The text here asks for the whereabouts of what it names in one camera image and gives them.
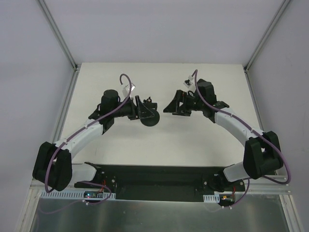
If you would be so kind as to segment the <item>black phone stand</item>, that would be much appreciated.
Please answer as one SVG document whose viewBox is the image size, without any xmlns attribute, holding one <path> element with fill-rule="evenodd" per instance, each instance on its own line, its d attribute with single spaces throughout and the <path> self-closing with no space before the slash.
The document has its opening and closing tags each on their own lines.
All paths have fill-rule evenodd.
<svg viewBox="0 0 309 232">
<path fill-rule="evenodd" d="M 153 102 L 151 97 L 139 101 L 139 118 L 141 123 L 147 127 L 153 127 L 158 124 L 160 114 L 157 111 L 157 103 Z"/>
</svg>

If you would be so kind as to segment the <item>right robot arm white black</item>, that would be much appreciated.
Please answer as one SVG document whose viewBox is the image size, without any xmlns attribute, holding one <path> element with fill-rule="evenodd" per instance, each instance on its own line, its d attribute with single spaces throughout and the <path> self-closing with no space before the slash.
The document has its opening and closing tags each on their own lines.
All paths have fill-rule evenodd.
<svg viewBox="0 0 309 232">
<path fill-rule="evenodd" d="M 276 133 L 253 131 L 246 122 L 237 120 L 229 105 L 217 100 L 211 82 L 199 79 L 195 91 L 177 90 L 163 111 L 177 116 L 201 111 L 204 117 L 226 129 L 244 146 L 242 162 L 225 167 L 210 178 L 208 186 L 214 191 L 227 191 L 239 180 L 258 179 L 283 166 Z"/>
</svg>

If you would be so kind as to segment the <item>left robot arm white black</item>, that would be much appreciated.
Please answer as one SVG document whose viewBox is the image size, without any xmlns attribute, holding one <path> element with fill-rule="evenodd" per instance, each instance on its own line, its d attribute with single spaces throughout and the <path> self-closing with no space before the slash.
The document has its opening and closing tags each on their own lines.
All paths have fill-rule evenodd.
<svg viewBox="0 0 309 232">
<path fill-rule="evenodd" d="M 121 101 L 116 90 L 106 90 L 95 111 L 74 134 L 40 146 L 33 178 L 44 183 L 48 193 L 62 191 L 71 183 L 84 181 L 91 188 L 99 187 L 102 176 L 98 167 L 90 162 L 72 164 L 72 160 L 90 142 L 106 133 L 118 117 L 138 119 L 147 127 L 155 126 L 160 120 L 157 103 L 151 98 L 141 101 L 139 96 L 134 99 L 127 96 Z"/>
</svg>

